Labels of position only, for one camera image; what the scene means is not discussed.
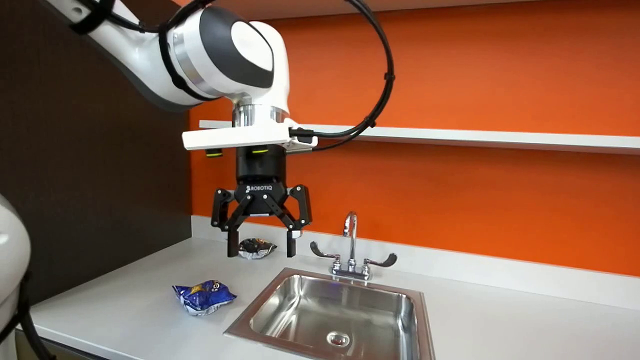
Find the dark brown wall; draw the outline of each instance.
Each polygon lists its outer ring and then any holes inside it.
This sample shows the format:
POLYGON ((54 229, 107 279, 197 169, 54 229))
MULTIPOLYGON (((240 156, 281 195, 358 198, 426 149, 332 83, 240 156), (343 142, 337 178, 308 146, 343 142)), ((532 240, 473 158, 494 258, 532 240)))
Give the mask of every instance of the dark brown wall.
MULTIPOLYGON (((148 23, 169 0, 128 0, 148 23)), ((0 5, 0 193, 32 242, 37 302, 190 236, 186 113, 147 102, 35 0, 0 5)))

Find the stainless steel sink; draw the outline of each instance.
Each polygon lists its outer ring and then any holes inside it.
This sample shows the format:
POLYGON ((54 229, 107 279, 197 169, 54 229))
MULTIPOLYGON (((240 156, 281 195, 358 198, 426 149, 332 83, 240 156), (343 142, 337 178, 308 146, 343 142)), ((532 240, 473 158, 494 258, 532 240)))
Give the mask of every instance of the stainless steel sink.
POLYGON ((434 359, 422 293, 291 268, 225 334, 316 359, 434 359))

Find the white countertop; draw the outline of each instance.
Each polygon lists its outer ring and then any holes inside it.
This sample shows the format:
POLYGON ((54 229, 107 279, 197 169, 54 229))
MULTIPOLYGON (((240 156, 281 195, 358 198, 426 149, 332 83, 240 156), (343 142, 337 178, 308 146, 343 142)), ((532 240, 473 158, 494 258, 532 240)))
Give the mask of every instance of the white countertop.
MULTIPOLYGON (((191 238, 31 312, 41 336, 112 360, 301 359, 223 332, 282 268, 326 274, 330 262, 283 252, 229 259, 224 243, 191 238), (238 298, 209 316, 187 315, 171 285, 209 279, 238 298)), ((438 360, 640 359, 640 311, 390 269, 373 274, 373 282, 424 293, 438 360)))

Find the chrome faucet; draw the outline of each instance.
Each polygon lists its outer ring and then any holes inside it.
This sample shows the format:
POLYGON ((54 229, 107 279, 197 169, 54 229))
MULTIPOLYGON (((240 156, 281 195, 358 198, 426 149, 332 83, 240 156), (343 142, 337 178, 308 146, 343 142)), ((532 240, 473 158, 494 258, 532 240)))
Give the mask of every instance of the chrome faucet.
POLYGON ((318 244, 315 241, 312 241, 310 244, 311 251, 321 258, 332 258, 334 259, 333 265, 329 269, 331 274, 336 276, 350 277, 358 280, 370 280, 371 279, 371 269, 369 265, 381 266, 383 268, 388 268, 391 265, 395 264, 398 256, 393 252, 389 254, 389 257, 383 262, 379 263, 377 261, 373 261, 370 259, 364 259, 364 265, 358 271, 356 267, 356 234, 358 230, 358 215, 355 212, 351 211, 347 215, 347 219, 344 221, 344 231, 342 235, 347 238, 351 238, 351 250, 349 251, 349 261, 347 262, 347 268, 343 268, 340 263, 340 254, 325 254, 318 249, 318 244))

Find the orange wall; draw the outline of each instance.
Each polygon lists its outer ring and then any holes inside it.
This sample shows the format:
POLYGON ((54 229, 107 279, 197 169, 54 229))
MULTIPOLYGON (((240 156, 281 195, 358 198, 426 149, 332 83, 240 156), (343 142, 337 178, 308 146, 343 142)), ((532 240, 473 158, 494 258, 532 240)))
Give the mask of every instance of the orange wall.
MULTIPOLYGON (((380 14, 397 82, 378 124, 640 136, 639 19, 639 1, 617 0, 380 14)), ((292 117, 359 122, 384 66, 364 22, 272 25, 292 117)), ((192 129, 200 119, 229 120, 230 104, 193 109, 192 129)), ((210 216, 214 189, 234 187, 234 153, 191 155, 193 213, 210 216)), ((288 185, 310 188, 313 231, 338 234, 355 210, 366 238, 640 275, 640 156, 352 143, 288 162, 288 185)))

